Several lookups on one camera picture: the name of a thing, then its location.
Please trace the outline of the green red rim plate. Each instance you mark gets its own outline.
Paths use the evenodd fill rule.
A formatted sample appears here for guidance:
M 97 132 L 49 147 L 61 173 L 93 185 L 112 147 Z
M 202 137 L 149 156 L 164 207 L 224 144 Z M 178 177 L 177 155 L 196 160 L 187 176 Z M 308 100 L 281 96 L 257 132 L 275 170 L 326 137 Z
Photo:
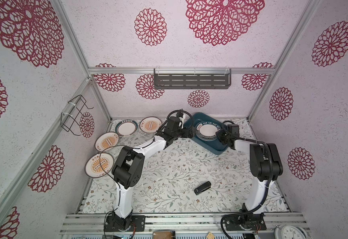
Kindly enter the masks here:
M 115 126 L 115 132 L 121 137 L 133 135 L 138 130 L 138 124 L 135 120 L 125 119 Z

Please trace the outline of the grey wall shelf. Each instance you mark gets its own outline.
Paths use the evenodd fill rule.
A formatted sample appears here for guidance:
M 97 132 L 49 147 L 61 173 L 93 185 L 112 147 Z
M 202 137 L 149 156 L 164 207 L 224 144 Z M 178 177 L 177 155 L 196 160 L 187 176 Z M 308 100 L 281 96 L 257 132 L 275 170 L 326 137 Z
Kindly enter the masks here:
M 225 90 L 231 86 L 231 69 L 221 72 L 165 73 L 154 69 L 154 87 L 160 90 Z

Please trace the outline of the teal plastic bin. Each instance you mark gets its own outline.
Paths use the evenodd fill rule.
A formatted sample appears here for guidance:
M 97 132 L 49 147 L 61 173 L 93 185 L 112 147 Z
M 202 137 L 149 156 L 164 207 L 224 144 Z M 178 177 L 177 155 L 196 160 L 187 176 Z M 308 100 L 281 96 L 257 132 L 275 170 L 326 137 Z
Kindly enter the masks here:
M 221 128 L 223 127 L 223 123 L 204 114 L 204 113 L 195 113 L 193 116 L 193 134 L 194 134 L 194 137 L 192 138 L 192 140 L 199 144 L 200 146 L 204 147 L 205 149 L 209 150 L 210 152 L 216 154 L 216 155 L 220 155 L 221 153 L 223 153 L 227 148 L 228 146 L 227 145 L 223 145 L 219 140 L 218 138 L 216 140 L 213 140 L 213 141 L 204 141 L 204 140 L 201 140 L 200 138 L 198 138 L 195 134 L 195 126 L 201 122 L 201 121 L 213 121 L 217 124 L 219 124 L 221 126 Z

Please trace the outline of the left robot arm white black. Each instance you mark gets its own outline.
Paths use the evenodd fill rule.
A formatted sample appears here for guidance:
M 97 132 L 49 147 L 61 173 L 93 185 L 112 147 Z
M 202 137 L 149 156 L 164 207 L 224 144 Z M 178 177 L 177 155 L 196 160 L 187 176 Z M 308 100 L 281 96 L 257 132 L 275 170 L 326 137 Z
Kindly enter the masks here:
M 122 147 L 112 169 L 114 181 L 118 185 L 115 218 L 126 220 L 131 216 L 133 189 L 141 179 L 145 160 L 168 148 L 179 138 L 194 137 L 193 117 L 190 117 L 189 122 L 186 126 L 182 117 L 170 115 L 152 139 L 139 146 Z

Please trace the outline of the white analog clock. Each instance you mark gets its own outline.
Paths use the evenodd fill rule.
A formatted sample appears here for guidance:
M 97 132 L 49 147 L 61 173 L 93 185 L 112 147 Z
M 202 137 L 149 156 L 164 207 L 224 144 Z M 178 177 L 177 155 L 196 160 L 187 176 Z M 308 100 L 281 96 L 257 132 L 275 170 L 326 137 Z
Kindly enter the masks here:
M 276 226 L 274 231 L 275 239 L 307 239 L 307 232 L 300 228 L 290 225 Z

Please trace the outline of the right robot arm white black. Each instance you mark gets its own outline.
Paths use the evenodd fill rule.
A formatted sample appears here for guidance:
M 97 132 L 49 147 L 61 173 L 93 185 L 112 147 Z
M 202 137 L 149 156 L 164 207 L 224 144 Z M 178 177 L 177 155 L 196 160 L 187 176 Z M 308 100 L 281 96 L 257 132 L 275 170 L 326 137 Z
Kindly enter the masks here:
M 232 150 L 248 153 L 250 172 L 253 175 L 249 197 L 236 215 L 253 214 L 264 205 L 271 185 L 283 173 L 279 153 L 273 143 L 241 137 L 239 125 L 232 121 L 226 120 L 223 124 L 216 133 L 218 140 Z

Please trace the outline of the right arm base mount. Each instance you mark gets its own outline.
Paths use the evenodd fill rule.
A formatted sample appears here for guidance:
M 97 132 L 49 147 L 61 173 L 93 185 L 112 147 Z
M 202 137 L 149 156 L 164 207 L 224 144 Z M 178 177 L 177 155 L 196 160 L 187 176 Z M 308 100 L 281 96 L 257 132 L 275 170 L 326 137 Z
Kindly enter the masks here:
M 263 231 L 267 229 L 264 213 L 241 216 L 227 215 L 223 222 L 228 231 Z

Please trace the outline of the black stapler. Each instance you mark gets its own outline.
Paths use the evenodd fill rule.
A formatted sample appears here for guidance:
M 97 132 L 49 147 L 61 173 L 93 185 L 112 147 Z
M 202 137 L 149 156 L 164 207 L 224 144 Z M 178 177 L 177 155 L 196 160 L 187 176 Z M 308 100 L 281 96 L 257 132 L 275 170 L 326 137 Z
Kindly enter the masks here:
M 195 193 L 195 195 L 199 195 L 199 194 L 209 190 L 210 188 L 211 188 L 211 182 L 210 181 L 206 181 L 205 183 L 203 183 L 200 186 L 196 187 L 194 189 L 194 193 Z

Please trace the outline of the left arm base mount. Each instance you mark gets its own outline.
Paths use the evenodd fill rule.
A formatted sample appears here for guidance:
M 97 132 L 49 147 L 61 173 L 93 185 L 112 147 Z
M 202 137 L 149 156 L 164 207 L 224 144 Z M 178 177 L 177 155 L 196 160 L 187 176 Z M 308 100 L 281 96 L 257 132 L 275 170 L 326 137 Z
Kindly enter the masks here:
M 104 232 L 143 232 L 145 230 L 146 216 L 130 214 L 125 219 L 111 212 L 106 216 Z

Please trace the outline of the orange sunburst plate back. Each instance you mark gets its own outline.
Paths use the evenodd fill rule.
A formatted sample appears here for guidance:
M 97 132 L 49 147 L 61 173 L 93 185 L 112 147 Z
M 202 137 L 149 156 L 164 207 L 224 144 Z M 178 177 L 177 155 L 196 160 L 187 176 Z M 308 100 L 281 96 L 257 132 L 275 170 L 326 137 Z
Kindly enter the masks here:
M 157 117 L 146 117 L 140 122 L 140 129 L 145 133 L 155 133 L 162 126 L 162 121 Z

